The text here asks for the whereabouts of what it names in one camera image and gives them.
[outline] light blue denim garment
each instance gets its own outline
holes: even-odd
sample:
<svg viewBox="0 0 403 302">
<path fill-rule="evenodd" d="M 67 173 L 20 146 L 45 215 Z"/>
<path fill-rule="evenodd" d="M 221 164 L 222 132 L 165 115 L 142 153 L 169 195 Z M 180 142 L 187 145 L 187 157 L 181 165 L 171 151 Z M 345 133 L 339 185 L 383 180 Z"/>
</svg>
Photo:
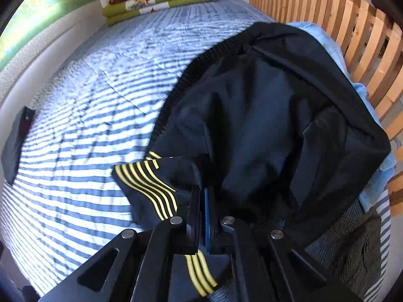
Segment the light blue denim garment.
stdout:
<svg viewBox="0 0 403 302">
<path fill-rule="evenodd" d="M 380 126 L 379 119 L 375 113 L 375 110 L 367 99 L 368 93 L 365 86 L 361 83 L 353 83 L 351 81 L 346 64 L 344 62 L 343 54 L 341 53 L 341 50 L 337 43 L 329 35 L 327 35 L 320 26 L 316 24 L 309 22 L 293 22 L 289 23 L 288 25 L 299 28 L 311 34 L 326 49 L 327 53 L 329 53 L 329 55 L 333 58 L 341 71 L 351 82 L 351 85 L 354 87 L 355 91 L 364 102 L 373 119 Z M 393 152 L 390 152 L 383 160 L 381 165 L 378 167 L 376 172 L 372 175 L 362 193 L 359 195 L 358 199 L 365 212 L 368 212 L 368 210 L 376 203 L 379 196 L 384 191 L 386 183 L 394 174 L 395 165 L 396 158 L 394 157 Z"/>
</svg>

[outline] mattress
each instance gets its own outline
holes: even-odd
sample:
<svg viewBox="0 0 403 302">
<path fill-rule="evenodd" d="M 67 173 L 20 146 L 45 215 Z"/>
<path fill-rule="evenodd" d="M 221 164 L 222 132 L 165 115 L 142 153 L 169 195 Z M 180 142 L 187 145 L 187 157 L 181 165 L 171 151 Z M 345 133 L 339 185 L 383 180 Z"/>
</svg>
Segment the mattress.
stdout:
<svg viewBox="0 0 403 302">
<path fill-rule="evenodd" d="M 44 85 L 0 216 L 7 247 L 40 295 L 123 229 L 141 230 L 111 166 L 143 158 L 160 108 L 196 56 L 258 21 L 272 20 L 239 0 L 140 16 L 100 29 Z M 378 210 L 386 265 L 387 193 Z"/>
</svg>

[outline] yellow stripe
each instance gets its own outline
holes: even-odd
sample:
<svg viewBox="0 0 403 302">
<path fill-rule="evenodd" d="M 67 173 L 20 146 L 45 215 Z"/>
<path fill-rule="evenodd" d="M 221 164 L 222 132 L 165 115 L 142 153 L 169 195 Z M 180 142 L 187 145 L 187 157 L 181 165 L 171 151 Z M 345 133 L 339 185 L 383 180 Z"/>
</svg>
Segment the yellow stripe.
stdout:
<svg viewBox="0 0 403 302">
<path fill-rule="evenodd" d="M 196 274 L 195 274 L 195 269 L 193 268 L 193 263 L 192 263 L 192 258 L 190 257 L 190 255 L 185 255 L 186 258 L 186 263 L 187 263 L 187 269 L 189 271 L 189 277 L 190 280 L 193 283 L 193 286 L 195 287 L 195 289 L 199 292 L 199 294 L 201 296 L 206 296 L 207 293 L 205 292 L 205 290 L 203 289 L 203 287 L 200 285 L 199 281 L 197 280 Z"/>
<path fill-rule="evenodd" d="M 204 275 L 206 276 L 208 282 L 211 284 L 212 287 L 217 286 L 217 282 L 214 280 L 213 276 L 211 276 L 210 270 L 208 269 L 208 265 L 206 262 L 206 258 L 202 251 L 198 250 L 196 253 L 200 259 L 201 267 L 203 268 Z"/>
<path fill-rule="evenodd" d="M 119 168 L 119 167 L 120 167 L 120 166 L 115 166 L 115 171 L 116 171 L 116 174 L 119 176 L 119 178 L 120 178 L 127 186 L 129 186 L 129 187 L 131 187 L 131 188 L 133 188 L 133 189 L 135 189 L 135 190 L 140 191 L 139 189 L 137 189 L 137 188 L 133 187 L 132 185 L 130 185 L 130 183 L 126 180 L 126 178 L 124 178 L 124 176 L 123 176 L 122 172 L 120 171 L 120 168 Z M 143 192 L 143 191 L 140 191 L 140 192 L 143 193 L 146 197 L 148 197 L 148 198 L 150 199 L 150 201 L 151 201 L 152 204 L 154 205 L 155 211 L 157 212 L 158 216 L 160 217 L 161 220 L 164 220 L 164 218 L 162 217 L 162 215 L 161 215 L 161 213 L 160 213 L 160 210 L 158 209 L 158 206 L 157 206 L 156 202 L 154 201 L 154 199 L 153 199 L 150 195 L 148 195 L 147 193 L 145 193 L 145 192 Z"/>
<path fill-rule="evenodd" d="M 152 159 L 152 163 L 154 164 L 155 169 L 158 169 L 158 168 L 159 168 L 159 166 L 158 166 L 158 163 L 157 163 L 157 160 L 156 160 L 156 159 Z"/>
<path fill-rule="evenodd" d="M 152 195 L 155 196 L 155 198 L 157 199 L 157 201 L 160 203 L 162 213 L 163 213 L 164 216 L 165 216 L 165 218 L 163 218 L 163 219 L 168 219 L 168 216 L 167 216 L 167 214 L 166 214 L 166 212 L 165 212 L 164 204 L 162 203 L 160 197 L 159 197 L 157 194 L 155 194 L 153 191 L 150 191 L 149 189 L 147 189 L 147 188 L 141 186 L 140 184 L 136 183 L 136 181 L 132 178 L 132 176 L 130 176 L 130 173 L 128 172 L 126 165 L 122 165 L 122 169 L 123 169 L 124 174 L 127 176 L 127 178 L 128 178 L 133 184 L 135 184 L 136 186 L 138 186 L 138 187 L 140 187 L 140 188 L 142 188 L 142 189 L 144 189 L 144 190 L 150 192 Z M 133 175 L 134 175 L 134 177 L 136 177 L 136 179 L 137 179 L 139 182 L 141 182 L 141 180 L 139 180 L 139 178 L 137 178 L 138 176 L 137 176 L 137 174 L 136 174 L 135 172 L 133 172 Z"/>
<path fill-rule="evenodd" d="M 153 151 L 150 151 L 150 152 L 148 152 L 148 153 L 150 153 L 153 157 L 156 157 L 157 159 L 162 159 L 158 154 L 156 154 L 156 153 L 153 152 Z"/>
<path fill-rule="evenodd" d="M 157 180 L 158 182 L 160 182 L 160 183 L 163 184 L 163 182 L 160 181 L 160 180 L 154 175 L 154 173 L 152 172 L 152 170 L 151 170 L 151 168 L 150 168 L 150 165 L 148 164 L 148 161 L 144 161 L 144 165 L 146 166 L 146 169 L 148 170 L 149 174 L 150 174 L 155 180 Z M 145 178 L 146 180 L 148 180 L 150 183 L 152 183 L 152 184 L 155 185 L 156 187 L 158 187 L 158 188 L 160 188 L 160 189 L 166 191 L 166 192 L 169 194 L 169 196 L 171 197 L 172 203 L 173 203 L 173 205 L 174 205 L 174 209 L 175 209 L 175 211 L 176 211 L 176 210 L 178 209 L 178 207 L 177 207 L 177 204 L 176 204 L 175 197 L 172 195 L 172 193 L 171 193 L 170 191 L 168 191 L 166 188 L 164 188 L 164 187 L 158 185 L 157 183 L 154 183 L 150 178 L 147 177 L 147 175 L 146 175 L 144 172 L 142 172 L 142 175 L 143 175 L 144 178 Z"/>
<path fill-rule="evenodd" d="M 140 166 L 140 162 L 136 162 L 136 164 L 137 164 L 137 167 L 138 167 L 139 170 L 140 170 L 140 173 L 144 176 L 144 171 L 142 170 L 142 167 Z M 157 191 L 158 193 L 160 193 L 160 194 L 162 195 L 162 197 L 163 197 L 164 200 L 165 200 L 166 206 L 167 206 L 167 208 L 168 208 L 169 215 L 170 215 L 171 217 L 173 217 L 173 214 L 172 214 L 172 211 L 171 211 L 171 207 L 169 206 L 169 202 L 168 202 L 168 199 L 167 199 L 166 195 L 165 195 L 164 193 L 162 193 L 160 190 L 156 189 L 155 187 L 152 187 L 151 185 L 149 185 L 149 184 L 147 184 L 145 181 L 143 181 L 143 180 L 138 176 L 138 174 L 137 174 L 136 170 L 134 169 L 134 166 L 133 166 L 132 163 L 129 164 L 129 168 L 130 168 L 131 172 L 133 173 L 134 177 L 136 177 L 136 179 L 137 179 L 140 183 L 142 183 L 143 185 L 149 187 L 149 188 L 152 189 L 152 190 Z M 161 202 L 162 208 L 164 208 L 160 197 L 159 197 L 157 194 L 155 194 L 155 193 L 153 193 L 153 194 L 154 194 L 154 195 L 157 197 L 157 199 Z M 165 209 L 163 209 L 163 211 L 164 211 L 164 215 L 166 216 L 165 219 L 168 219 L 168 216 L 167 216 L 166 213 L 165 213 Z"/>
<path fill-rule="evenodd" d="M 157 176 L 155 176 L 155 174 L 152 172 L 150 166 L 148 165 L 148 161 L 145 161 L 144 164 L 146 165 L 146 168 L 147 168 L 148 172 L 150 173 L 150 175 L 152 176 L 152 178 L 154 178 L 154 179 L 155 179 L 156 181 L 158 181 L 159 183 L 165 185 L 166 187 L 170 188 L 172 191 L 176 192 L 173 188 L 169 187 L 169 186 L 166 185 L 163 181 L 161 181 Z M 159 186 L 158 184 L 155 184 L 155 185 L 158 186 L 159 188 L 163 189 L 164 191 L 166 191 L 166 192 L 169 194 L 169 196 L 171 197 L 172 203 L 173 203 L 173 205 L 174 205 L 174 209 L 175 209 L 175 211 L 176 211 L 176 210 L 178 209 L 178 206 L 177 206 L 177 204 L 176 204 L 176 200 L 175 200 L 174 195 L 173 195 L 170 191 L 168 191 L 167 189 L 165 189 L 164 187 L 161 187 L 161 186 Z"/>
<path fill-rule="evenodd" d="M 209 293 L 209 294 L 213 293 L 214 290 L 210 287 L 210 285 L 206 281 L 206 279 L 201 271 L 202 269 L 200 268 L 199 258 L 197 257 L 197 255 L 192 255 L 191 257 L 192 257 L 192 261 L 193 261 L 193 266 L 195 267 L 195 270 L 196 270 L 196 275 L 197 275 L 201 285 L 203 286 L 203 288 L 206 290 L 207 293 Z"/>
</svg>

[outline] blue and white striped sheet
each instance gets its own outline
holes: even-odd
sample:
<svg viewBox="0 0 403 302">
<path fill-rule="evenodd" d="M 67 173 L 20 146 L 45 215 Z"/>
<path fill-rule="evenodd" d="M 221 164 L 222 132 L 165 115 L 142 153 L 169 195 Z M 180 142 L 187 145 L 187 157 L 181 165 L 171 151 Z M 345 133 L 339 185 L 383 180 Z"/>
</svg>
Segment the blue and white striped sheet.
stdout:
<svg viewBox="0 0 403 302">
<path fill-rule="evenodd" d="M 5 184 L 0 224 L 40 295 L 124 228 L 140 230 L 111 165 L 143 158 L 165 98 L 196 56 L 258 21 L 272 20 L 239 0 L 214 0 L 102 28 L 37 94 L 19 172 L 12 187 Z M 384 217 L 389 202 L 382 197 Z M 387 225 L 390 216 L 382 220 Z M 386 247 L 390 227 L 382 228 Z"/>
</svg>

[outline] metal screw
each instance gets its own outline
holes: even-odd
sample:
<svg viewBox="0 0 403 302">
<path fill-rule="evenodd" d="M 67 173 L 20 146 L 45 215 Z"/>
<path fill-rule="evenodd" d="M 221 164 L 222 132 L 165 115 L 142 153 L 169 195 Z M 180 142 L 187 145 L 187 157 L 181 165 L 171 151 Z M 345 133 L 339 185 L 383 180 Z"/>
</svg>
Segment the metal screw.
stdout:
<svg viewBox="0 0 403 302">
<path fill-rule="evenodd" d="M 134 236 L 134 230 L 124 230 L 122 232 L 123 238 L 132 238 Z"/>
<path fill-rule="evenodd" d="M 284 237 L 284 233 L 281 230 L 272 230 L 270 236 L 274 240 L 281 240 Z"/>
<path fill-rule="evenodd" d="M 222 219 L 222 222 L 223 222 L 225 225 L 232 225 L 232 224 L 235 222 L 235 218 L 232 217 L 232 216 L 225 216 L 225 217 Z"/>
<path fill-rule="evenodd" d="M 169 222 L 173 225 L 179 225 L 180 223 L 182 223 L 182 217 L 174 216 L 169 220 Z"/>
</svg>

